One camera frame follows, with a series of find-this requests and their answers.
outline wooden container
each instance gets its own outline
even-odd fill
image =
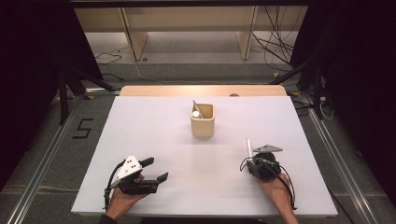
[[[192,113],[195,107],[191,108],[191,130],[195,137],[211,137],[215,132],[215,107],[212,104],[198,104],[203,118],[195,118]]]

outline human hand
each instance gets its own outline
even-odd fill
[[[288,186],[290,186],[290,181],[285,174],[280,174],[279,176]],[[256,177],[256,181],[260,187],[262,187],[268,198],[274,203],[277,211],[283,217],[285,223],[298,223],[298,220],[294,215],[293,209],[290,205],[289,191],[286,189],[285,185],[283,185],[283,183],[277,178],[274,178],[270,181],[265,181]]]
[[[119,188],[114,188],[113,195],[111,196],[110,205],[106,211],[106,215],[117,221],[119,217],[125,215],[125,213],[127,213],[128,210],[135,203],[137,203],[139,200],[147,196],[148,194],[139,194],[139,195],[124,194]]]

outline hand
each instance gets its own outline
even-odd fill
[[[280,174],[285,183],[290,186],[290,181],[285,174]],[[276,206],[277,211],[283,217],[285,223],[298,223],[297,217],[294,215],[293,209],[290,205],[290,195],[283,183],[274,178],[270,181],[264,181],[256,177],[257,183],[262,187],[265,194]]]
[[[127,213],[135,203],[147,196],[148,194],[124,194],[119,188],[114,188],[113,195],[111,196],[110,206],[107,208],[106,215],[117,221],[119,217],[125,215],[125,213]]]

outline white tabletop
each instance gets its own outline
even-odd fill
[[[216,108],[211,138],[191,134],[192,100]],[[104,188],[128,155],[154,157],[146,179],[169,172],[156,194],[129,211],[141,217],[277,216],[248,169],[239,171],[252,147],[282,147],[276,160],[295,187],[297,216],[332,217],[326,189],[293,104],[287,96],[116,97],[72,212],[102,214]]]

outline gray floor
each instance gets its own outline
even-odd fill
[[[147,60],[137,63],[139,72],[137,72],[135,65],[128,59],[128,56],[125,56],[128,55],[126,53],[124,55],[125,57],[122,57],[122,60],[120,60],[121,62],[100,65],[104,74],[111,73],[124,78],[124,80],[107,75],[105,76],[105,81],[115,87],[122,87],[125,85],[148,84],[267,83],[274,79],[274,72],[276,71],[261,62],[262,52],[258,50],[255,52],[253,48],[253,53],[250,55],[252,61],[250,62],[236,59],[238,48],[235,47],[232,41],[233,38],[229,37],[229,34],[217,34],[216,36],[220,36],[220,42],[213,40],[213,34],[199,35],[207,45],[222,45],[222,47],[217,46],[217,50],[224,55],[222,58],[224,62],[220,62],[220,59],[218,59],[219,55],[215,51],[211,53],[210,47],[206,46],[200,49],[191,44],[186,44],[184,47],[189,49],[189,51],[186,51],[188,52],[187,56],[184,54],[183,57],[183,52],[174,53],[168,51],[172,52],[171,55],[175,56],[169,59],[164,54],[167,50],[170,50],[167,49],[167,46],[173,46],[172,44],[164,44],[158,48],[154,48],[153,46],[159,43],[156,42],[159,39],[161,41],[174,40],[169,37],[164,38],[164,35],[153,36],[154,38],[148,40],[148,49],[143,55]],[[191,38],[191,34],[184,34],[179,38],[183,39],[187,37]],[[107,50],[97,49],[95,43],[100,43],[100,39],[96,42],[91,42],[92,49],[95,53],[97,53],[97,50]],[[110,52],[114,49],[120,49],[122,46],[104,46],[104,48],[108,48],[107,51]],[[288,69],[285,64],[278,64],[278,66]],[[297,77],[284,83],[288,91],[295,91],[296,79]],[[85,82],[85,85],[87,88],[95,87],[89,82]],[[64,140],[60,144],[58,152],[44,180],[40,184],[40,188],[22,223],[95,223],[97,221],[97,217],[82,217],[72,214],[70,209],[90,164],[92,154],[105,125],[106,117],[114,98],[115,95],[113,94],[95,94],[91,98],[86,97],[78,105],[77,112],[65,133]],[[295,100],[302,101],[303,99],[302,97],[297,97]],[[70,99],[71,105],[76,103],[76,99]],[[60,114],[60,103],[55,98],[43,124],[36,133],[31,150],[25,153],[13,176],[0,193],[0,223],[7,223],[13,207],[35,174],[41,158],[44,157],[52,137],[59,128]],[[74,139],[73,136],[82,136],[85,134],[77,130],[82,119],[92,119],[92,121],[86,121],[84,123],[84,125],[87,125],[84,127],[89,127],[92,130],[88,138]],[[329,190],[339,199],[355,223],[363,223],[340,175],[337,173],[313,120],[307,115],[300,117],[300,121]],[[364,159],[356,155],[355,151],[358,148],[355,147],[349,138],[343,124],[337,116],[334,116],[331,120],[325,119],[323,122],[331,133],[338,150],[345,161],[347,161],[347,167],[353,174],[370,207],[373,209],[378,223],[396,223],[396,210],[394,206],[376,182]],[[342,211],[339,212],[339,216],[332,218],[299,217],[299,219],[301,223],[349,223]],[[139,223],[139,221],[140,219],[137,217],[125,217],[120,223]],[[282,223],[278,217],[266,218],[265,221],[267,223]]]

